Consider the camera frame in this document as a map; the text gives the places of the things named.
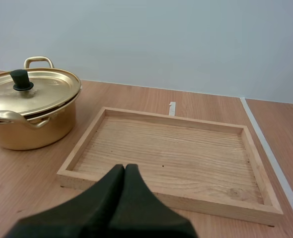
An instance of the tray rim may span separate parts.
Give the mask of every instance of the tray rim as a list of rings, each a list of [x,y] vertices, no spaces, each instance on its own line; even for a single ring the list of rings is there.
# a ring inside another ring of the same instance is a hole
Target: tray rim
[[[72,169],[78,162],[87,144],[96,133],[104,118],[106,116],[123,115],[131,115],[133,118],[136,117],[139,119],[142,119],[143,116],[144,119],[142,120],[157,123],[164,122],[170,125],[187,123],[187,127],[190,128],[204,127],[206,130],[213,130],[218,132],[223,130],[222,132],[241,135],[243,144],[248,153],[253,174],[264,201],[264,204],[259,204],[232,200],[230,198],[220,199],[212,196],[198,194],[183,194],[183,196],[179,196],[178,194],[170,194],[168,191],[163,193],[162,189],[161,191],[158,191],[156,188],[152,188],[153,193],[165,205],[182,210],[190,210],[194,212],[235,218],[271,226],[275,225],[283,216],[282,209],[277,200],[271,182],[267,176],[266,170],[262,164],[257,148],[253,142],[248,127],[245,125],[188,119],[176,116],[102,107],[58,170],[57,175],[62,186],[85,190],[88,187],[94,185],[99,180],[99,178],[97,178],[95,175],[82,174],[72,171]]]

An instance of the gold pot lid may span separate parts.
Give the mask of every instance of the gold pot lid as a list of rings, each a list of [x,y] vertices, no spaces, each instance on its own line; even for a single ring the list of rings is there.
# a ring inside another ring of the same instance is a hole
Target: gold pot lid
[[[33,61],[47,61],[50,68],[29,68]],[[46,57],[28,58],[24,68],[29,82],[21,81],[26,74],[24,70],[0,73],[0,111],[29,116],[59,107],[80,91],[81,82],[77,76],[54,68]]]

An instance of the tape strip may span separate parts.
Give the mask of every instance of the tape strip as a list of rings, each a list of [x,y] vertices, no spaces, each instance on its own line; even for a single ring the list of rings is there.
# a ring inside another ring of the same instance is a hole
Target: tape strip
[[[175,102],[170,102],[170,109],[168,111],[169,116],[175,116]]]
[[[250,110],[245,98],[240,98],[240,100],[241,100],[241,103],[242,103],[243,107],[245,108],[245,111],[246,111],[246,113],[247,113],[247,115],[248,115],[248,117],[250,119],[250,122],[251,122],[252,126],[255,129],[255,132],[256,132],[256,134],[257,134],[257,136],[258,136],[258,138],[259,138],[259,140],[261,142],[261,145],[264,148],[264,150],[265,150],[265,152],[266,152],[266,154],[268,156],[270,164],[271,164],[272,168],[274,169],[275,174],[276,174],[276,176],[277,176],[277,178],[279,180],[279,183],[280,183],[283,191],[285,192],[285,194],[287,196],[287,199],[288,199],[288,201],[290,203],[290,206],[292,207],[292,210],[293,210],[293,191],[292,191],[292,189],[291,189],[291,187],[290,187],[290,185],[289,185],[284,173],[282,172],[282,170],[280,168],[280,165],[278,164],[278,161],[277,161],[274,153],[272,152],[272,150],[271,150],[271,148],[270,148],[265,136],[263,135],[263,133],[262,133],[262,131],[261,131],[261,129],[260,129],[260,127],[259,127],[254,115],[252,114],[252,112],[251,112],[251,110]]]

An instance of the black knob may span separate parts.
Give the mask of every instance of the black knob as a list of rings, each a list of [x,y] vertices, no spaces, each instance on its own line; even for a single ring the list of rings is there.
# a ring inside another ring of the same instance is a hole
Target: black knob
[[[26,91],[34,87],[34,84],[29,81],[27,70],[17,69],[9,73],[11,75],[16,91]]]

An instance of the metal pot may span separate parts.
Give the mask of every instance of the metal pot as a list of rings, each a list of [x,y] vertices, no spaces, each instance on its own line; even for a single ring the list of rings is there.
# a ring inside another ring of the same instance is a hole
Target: metal pot
[[[47,61],[50,68],[29,68]],[[0,73],[0,146],[29,150],[54,143],[75,125],[81,82],[47,57],[31,57],[24,69]]]

